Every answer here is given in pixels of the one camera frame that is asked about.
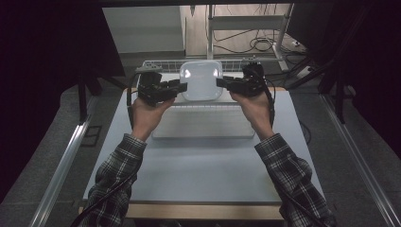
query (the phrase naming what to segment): finger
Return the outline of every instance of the finger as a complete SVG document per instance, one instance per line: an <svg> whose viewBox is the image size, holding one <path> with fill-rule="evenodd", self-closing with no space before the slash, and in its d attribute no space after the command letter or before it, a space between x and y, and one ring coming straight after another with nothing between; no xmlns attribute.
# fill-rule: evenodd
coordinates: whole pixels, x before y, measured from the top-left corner
<svg viewBox="0 0 401 227"><path fill-rule="evenodd" d="M163 112L165 111L165 110L167 110L169 107L171 107L171 105L174 103L174 101L175 101L175 98L171 98L171 99L169 99L169 100L167 100L167 101L164 101L160 106L158 106L157 108L158 109L160 109L160 110L162 110Z"/></svg>

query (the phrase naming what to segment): person's right hand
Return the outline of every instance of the person's right hand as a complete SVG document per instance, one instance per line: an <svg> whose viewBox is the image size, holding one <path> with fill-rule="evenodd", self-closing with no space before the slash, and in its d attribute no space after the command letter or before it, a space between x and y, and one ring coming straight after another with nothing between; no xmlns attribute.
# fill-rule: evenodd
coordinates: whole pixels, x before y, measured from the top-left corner
<svg viewBox="0 0 401 227"><path fill-rule="evenodd" d="M251 122L260 141L274 135L270 124L269 101L265 93L261 93L259 96L245 97L230 92L230 96L234 101L239 103L242 112Z"/></svg>

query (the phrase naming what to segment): white container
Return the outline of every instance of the white container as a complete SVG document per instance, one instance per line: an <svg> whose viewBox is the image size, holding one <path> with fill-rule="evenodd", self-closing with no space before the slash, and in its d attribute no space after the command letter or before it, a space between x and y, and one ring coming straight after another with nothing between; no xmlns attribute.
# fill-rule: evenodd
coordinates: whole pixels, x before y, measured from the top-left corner
<svg viewBox="0 0 401 227"><path fill-rule="evenodd" d="M216 79L223 78L220 61L190 61L180 68L180 82L188 83L183 97L188 101L205 101L219 98L223 88L216 86Z"/></svg>

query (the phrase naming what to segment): wrist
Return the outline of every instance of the wrist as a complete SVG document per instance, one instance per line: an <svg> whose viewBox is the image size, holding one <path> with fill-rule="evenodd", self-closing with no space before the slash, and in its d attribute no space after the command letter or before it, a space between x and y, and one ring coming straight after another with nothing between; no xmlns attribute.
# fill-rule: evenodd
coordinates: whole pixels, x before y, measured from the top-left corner
<svg viewBox="0 0 401 227"><path fill-rule="evenodd" d="M274 135L273 131L263 131L263 132L257 132L257 136L259 137L260 141L264 141L266 139L271 138Z"/></svg>
<svg viewBox="0 0 401 227"><path fill-rule="evenodd" d="M258 127L253 127L260 141L269 139L274 135L274 131L271 128L270 123L258 125Z"/></svg>
<svg viewBox="0 0 401 227"><path fill-rule="evenodd" d="M150 136L150 131L133 127L131 135L137 139L142 140L143 142L146 142L148 137Z"/></svg>

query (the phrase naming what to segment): shirt cuff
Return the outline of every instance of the shirt cuff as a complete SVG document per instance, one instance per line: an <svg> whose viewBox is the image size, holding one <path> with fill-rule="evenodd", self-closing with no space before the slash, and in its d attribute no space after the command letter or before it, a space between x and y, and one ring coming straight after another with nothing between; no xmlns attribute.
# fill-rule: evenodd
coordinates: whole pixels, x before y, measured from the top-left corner
<svg viewBox="0 0 401 227"><path fill-rule="evenodd" d="M127 155L128 157L138 159L142 157L147 143L133 137L131 134L125 133L123 140L118 145L116 151Z"/></svg>
<svg viewBox="0 0 401 227"><path fill-rule="evenodd" d="M254 148L263 159L270 159L272 157L277 159L282 155L286 155L281 151L287 149L288 144L280 133L276 133L272 137L261 141Z"/></svg>

